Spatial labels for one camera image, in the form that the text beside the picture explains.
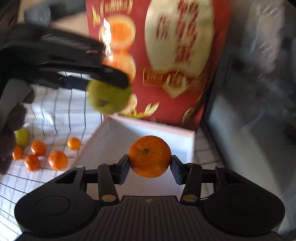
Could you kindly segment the dark gloved left hand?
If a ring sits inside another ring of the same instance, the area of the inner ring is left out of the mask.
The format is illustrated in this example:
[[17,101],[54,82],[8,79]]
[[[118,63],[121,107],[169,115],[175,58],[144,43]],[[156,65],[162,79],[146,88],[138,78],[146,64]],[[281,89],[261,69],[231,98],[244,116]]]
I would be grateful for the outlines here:
[[23,126],[27,110],[24,104],[32,103],[35,92],[23,80],[11,79],[1,90],[1,174],[11,165],[16,147],[14,132]]

